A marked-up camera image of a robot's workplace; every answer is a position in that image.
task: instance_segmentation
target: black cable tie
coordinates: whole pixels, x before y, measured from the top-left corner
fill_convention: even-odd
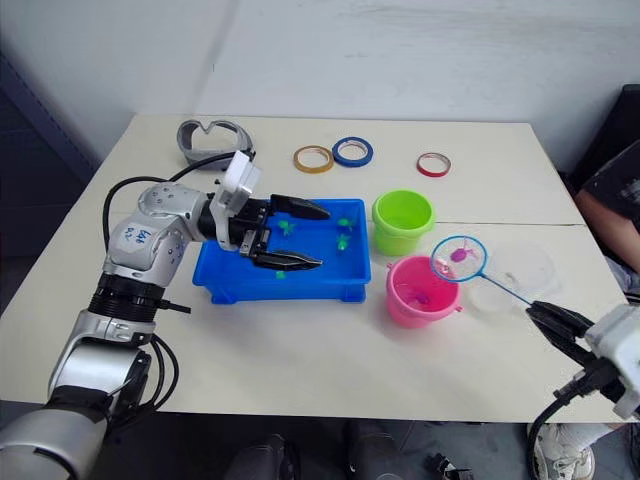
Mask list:
[[[162,299],[157,303],[157,307],[162,310],[175,310],[181,313],[191,313],[191,307],[185,307],[184,305],[178,305],[177,303],[171,303],[169,300]]]

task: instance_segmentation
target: green plastic bucket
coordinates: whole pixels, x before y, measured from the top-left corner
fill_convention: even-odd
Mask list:
[[[435,212],[425,197],[412,190],[392,190],[373,204],[374,239],[384,255],[408,255],[420,237],[433,228]]]

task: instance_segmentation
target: blue plastic tray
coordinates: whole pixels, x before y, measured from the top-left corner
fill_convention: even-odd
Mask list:
[[[367,221],[359,199],[314,200],[331,212],[328,220],[304,220],[286,213],[269,219],[269,250],[291,250],[323,260],[313,270],[276,272],[258,268],[238,252],[226,252],[217,242],[206,242],[200,250],[194,285],[206,287],[216,304],[241,300],[284,300],[337,298],[343,302],[363,302],[365,285],[371,280]],[[346,219],[349,226],[339,225]],[[278,222],[294,224],[285,235]],[[348,236],[345,250],[338,249],[338,236]]]

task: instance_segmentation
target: red tape roll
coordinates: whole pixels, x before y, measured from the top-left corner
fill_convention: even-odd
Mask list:
[[[432,172],[431,170],[427,170],[421,164],[422,160],[424,160],[426,158],[435,158],[435,159],[440,160],[442,162],[442,164],[444,165],[444,167],[445,167],[444,170],[439,171],[439,172]],[[423,153],[422,155],[420,155],[418,157],[418,162],[416,163],[416,168],[418,169],[418,171],[421,174],[426,175],[427,177],[444,177],[447,173],[449,173],[449,170],[451,170],[451,160],[449,160],[448,157],[445,157],[444,155],[442,155],[440,153],[427,152],[427,153]]]

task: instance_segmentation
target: person's arm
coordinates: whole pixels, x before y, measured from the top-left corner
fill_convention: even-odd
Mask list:
[[[640,234],[633,222],[605,207],[585,190],[580,190],[575,202],[598,238],[636,273],[640,273]]]

